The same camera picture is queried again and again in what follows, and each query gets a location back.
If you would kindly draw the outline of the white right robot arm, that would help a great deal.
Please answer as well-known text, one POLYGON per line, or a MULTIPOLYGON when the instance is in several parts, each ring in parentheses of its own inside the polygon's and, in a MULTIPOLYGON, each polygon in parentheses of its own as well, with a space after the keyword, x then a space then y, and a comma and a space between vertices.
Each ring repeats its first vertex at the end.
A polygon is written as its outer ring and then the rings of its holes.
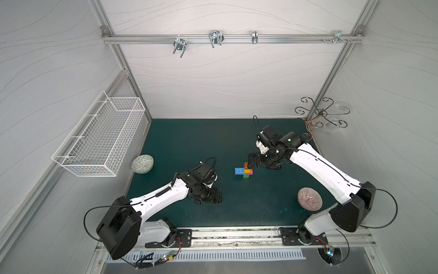
POLYGON ((371 211, 376 192, 374 186, 369 182, 361 184, 348 176, 295 132, 281 136, 271 126, 266 126, 256 135, 255 144, 259 151, 249 154, 249 168, 278 170, 282 163, 296 164, 320 182, 336 200, 335 205, 312 214, 298 226, 297 234, 303 242, 339 228, 355 232, 371 211))

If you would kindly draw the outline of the blue lego brick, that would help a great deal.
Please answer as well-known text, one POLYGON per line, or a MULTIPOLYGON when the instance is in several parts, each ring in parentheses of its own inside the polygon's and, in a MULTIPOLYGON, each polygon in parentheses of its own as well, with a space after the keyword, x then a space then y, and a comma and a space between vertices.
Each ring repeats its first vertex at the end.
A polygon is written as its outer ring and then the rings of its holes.
POLYGON ((245 169, 244 168, 235 168, 235 175, 244 175, 245 169))

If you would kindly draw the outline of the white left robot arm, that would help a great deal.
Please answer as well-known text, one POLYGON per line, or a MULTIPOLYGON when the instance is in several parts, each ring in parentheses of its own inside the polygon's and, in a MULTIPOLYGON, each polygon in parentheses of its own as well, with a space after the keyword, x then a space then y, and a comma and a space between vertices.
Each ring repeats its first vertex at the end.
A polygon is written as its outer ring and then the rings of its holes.
POLYGON ((213 186, 216 180, 214 169, 186 171, 176 173, 167 185, 143 196, 117 198, 96 229, 99 240, 114 260, 121 259, 137 245, 173 246, 177 241, 176 226, 167 218, 149 219, 186 198, 196 203, 221 203, 221 191, 213 186))

